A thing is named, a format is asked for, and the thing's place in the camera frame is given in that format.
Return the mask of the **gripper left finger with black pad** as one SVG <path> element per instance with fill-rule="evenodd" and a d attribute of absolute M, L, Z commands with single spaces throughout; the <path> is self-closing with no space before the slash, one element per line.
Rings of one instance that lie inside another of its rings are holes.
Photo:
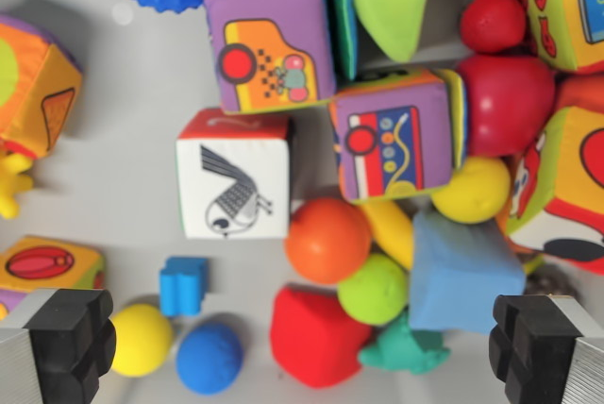
<path fill-rule="evenodd" d="M 116 329 L 107 290 L 41 288 L 1 320 L 1 401 L 93 401 L 110 370 Z"/>

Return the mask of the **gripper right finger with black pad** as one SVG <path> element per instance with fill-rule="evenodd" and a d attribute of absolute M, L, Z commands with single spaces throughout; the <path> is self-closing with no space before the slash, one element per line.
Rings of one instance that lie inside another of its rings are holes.
<path fill-rule="evenodd" d="M 489 360 L 511 403 L 601 403 L 603 327 L 572 296 L 500 295 Z"/>

